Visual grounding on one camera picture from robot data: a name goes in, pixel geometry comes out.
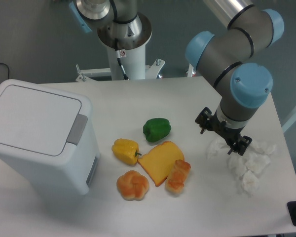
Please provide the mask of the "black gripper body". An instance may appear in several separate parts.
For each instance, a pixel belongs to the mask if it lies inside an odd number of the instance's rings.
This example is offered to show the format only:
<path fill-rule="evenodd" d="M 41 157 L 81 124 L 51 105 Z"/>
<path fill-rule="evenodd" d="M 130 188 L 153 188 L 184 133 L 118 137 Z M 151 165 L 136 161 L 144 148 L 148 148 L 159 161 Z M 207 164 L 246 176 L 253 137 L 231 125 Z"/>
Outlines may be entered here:
<path fill-rule="evenodd" d="M 227 127 L 227 123 L 225 121 L 219 122 L 216 114 L 211 116 L 207 120 L 207 129 L 209 131 L 213 131 L 217 133 L 220 137 L 222 137 L 228 144 L 234 144 L 241 140 L 241 131 L 242 128 L 229 128 Z"/>

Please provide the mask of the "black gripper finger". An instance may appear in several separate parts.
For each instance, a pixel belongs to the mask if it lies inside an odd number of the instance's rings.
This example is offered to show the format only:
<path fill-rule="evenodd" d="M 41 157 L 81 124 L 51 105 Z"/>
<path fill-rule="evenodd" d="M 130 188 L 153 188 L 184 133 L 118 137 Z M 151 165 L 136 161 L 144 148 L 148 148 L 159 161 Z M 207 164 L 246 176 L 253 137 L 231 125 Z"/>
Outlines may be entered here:
<path fill-rule="evenodd" d="M 231 153 L 237 153 L 240 156 L 242 156 L 245 153 L 246 149 L 251 144 L 251 142 L 252 142 L 251 137 L 241 136 L 240 134 L 238 134 L 233 138 L 227 138 L 226 143 L 230 147 L 228 154 L 230 155 Z"/>
<path fill-rule="evenodd" d="M 206 130 L 213 131 L 212 126 L 212 112 L 208 107 L 205 107 L 195 119 L 195 123 L 200 127 L 200 134 L 203 134 Z"/>

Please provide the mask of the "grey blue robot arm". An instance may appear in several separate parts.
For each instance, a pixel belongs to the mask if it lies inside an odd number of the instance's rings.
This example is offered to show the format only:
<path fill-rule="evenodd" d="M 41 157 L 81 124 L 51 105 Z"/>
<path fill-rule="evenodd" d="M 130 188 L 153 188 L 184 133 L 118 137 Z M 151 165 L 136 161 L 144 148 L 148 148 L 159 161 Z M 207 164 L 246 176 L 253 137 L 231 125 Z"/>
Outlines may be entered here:
<path fill-rule="evenodd" d="M 246 59 L 283 35 L 284 21 L 277 11 L 259 10 L 249 0 L 208 0 L 206 5 L 227 32 L 221 37 L 198 33 L 185 57 L 222 99 L 215 113 L 204 108 L 195 121 L 202 131 L 222 137 L 231 152 L 243 155 L 252 140 L 241 131 L 273 87 L 270 72 Z M 70 8 L 84 30 L 97 30 L 113 80 L 147 78 L 145 46 L 152 30 L 135 0 L 73 0 Z"/>

